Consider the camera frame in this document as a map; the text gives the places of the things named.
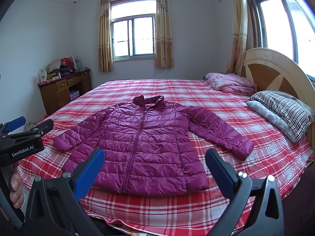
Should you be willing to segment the person's left hand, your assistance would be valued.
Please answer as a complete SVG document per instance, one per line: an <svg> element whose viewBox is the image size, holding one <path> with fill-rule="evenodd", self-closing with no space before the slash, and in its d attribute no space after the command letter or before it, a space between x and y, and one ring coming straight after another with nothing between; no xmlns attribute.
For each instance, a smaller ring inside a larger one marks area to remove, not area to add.
<svg viewBox="0 0 315 236"><path fill-rule="evenodd" d="M13 173L10 179L10 200L13 206L18 209L23 204L23 193L20 172L17 167L13 169Z"/></svg>

